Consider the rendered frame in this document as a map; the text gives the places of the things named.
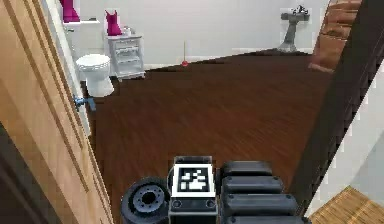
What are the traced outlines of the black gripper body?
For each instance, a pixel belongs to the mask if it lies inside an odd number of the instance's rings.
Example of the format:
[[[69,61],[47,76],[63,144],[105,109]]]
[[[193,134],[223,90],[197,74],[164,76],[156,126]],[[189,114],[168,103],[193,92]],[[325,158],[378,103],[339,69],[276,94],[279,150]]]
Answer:
[[[168,224],[169,201],[166,180],[145,177],[131,185],[121,198],[123,224]]]

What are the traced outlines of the white toilet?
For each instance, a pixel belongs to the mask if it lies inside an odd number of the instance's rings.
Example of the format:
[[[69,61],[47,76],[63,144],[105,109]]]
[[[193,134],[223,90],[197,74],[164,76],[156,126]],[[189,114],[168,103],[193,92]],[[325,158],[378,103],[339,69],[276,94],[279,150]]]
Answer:
[[[103,54],[87,54],[76,60],[80,74],[85,78],[88,94],[106,97],[114,91],[110,80],[110,58]]]

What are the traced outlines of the red toilet plunger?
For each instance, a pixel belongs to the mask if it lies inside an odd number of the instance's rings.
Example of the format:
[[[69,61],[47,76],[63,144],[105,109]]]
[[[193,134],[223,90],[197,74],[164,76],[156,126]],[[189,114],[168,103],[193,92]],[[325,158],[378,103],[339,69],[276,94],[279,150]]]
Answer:
[[[183,61],[181,62],[183,67],[188,66],[188,61],[186,60],[186,41],[183,42]]]

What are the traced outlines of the magenta container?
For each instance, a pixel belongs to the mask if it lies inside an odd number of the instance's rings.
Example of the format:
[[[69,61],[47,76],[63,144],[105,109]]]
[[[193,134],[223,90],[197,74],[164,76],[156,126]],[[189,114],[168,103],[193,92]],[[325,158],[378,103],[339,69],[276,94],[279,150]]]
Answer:
[[[109,36],[118,36],[122,34],[122,31],[118,24],[118,14],[117,11],[109,13],[106,11],[106,21],[107,21],[107,34]]]
[[[65,23],[79,22],[80,18],[74,8],[74,0],[60,0],[62,6],[63,21]]]

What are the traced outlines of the light wooden room door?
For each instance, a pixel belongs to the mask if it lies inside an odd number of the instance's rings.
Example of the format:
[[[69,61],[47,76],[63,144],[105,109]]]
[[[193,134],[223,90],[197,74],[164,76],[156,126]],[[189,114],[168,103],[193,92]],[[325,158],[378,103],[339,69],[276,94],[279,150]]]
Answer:
[[[54,0],[0,0],[0,178],[27,224],[115,224],[75,109]]]

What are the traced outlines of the white shelf unit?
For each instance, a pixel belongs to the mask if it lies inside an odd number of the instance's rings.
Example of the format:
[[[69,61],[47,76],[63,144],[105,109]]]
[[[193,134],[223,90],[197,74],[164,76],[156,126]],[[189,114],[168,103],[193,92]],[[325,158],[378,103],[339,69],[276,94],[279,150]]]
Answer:
[[[141,35],[108,36],[113,75],[119,81],[145,77]]]

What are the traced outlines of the brown wooden cabinet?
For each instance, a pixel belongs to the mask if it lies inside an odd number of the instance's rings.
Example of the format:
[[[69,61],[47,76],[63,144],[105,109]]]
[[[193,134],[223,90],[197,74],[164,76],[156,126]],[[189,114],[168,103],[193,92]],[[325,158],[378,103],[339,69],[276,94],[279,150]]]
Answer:
[[[362,0],[330,0],[309,67],[333,73],[336,69]]]

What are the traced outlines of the grey pedestal sink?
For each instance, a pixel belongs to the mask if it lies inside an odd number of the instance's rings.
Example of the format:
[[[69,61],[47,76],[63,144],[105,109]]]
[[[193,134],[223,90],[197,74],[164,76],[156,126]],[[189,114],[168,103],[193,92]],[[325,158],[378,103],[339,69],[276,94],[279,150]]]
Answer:
[[[297,51],[295,46],[297,24],[302,21],[308,21],[309,18],[309,11],[303,5],[298,5],[290,12],[284,12],[281,14],[281,19],[283,21],[287,21],[289,25],[284,40],[278,47],[279,51],[286,53],[293,53]]]

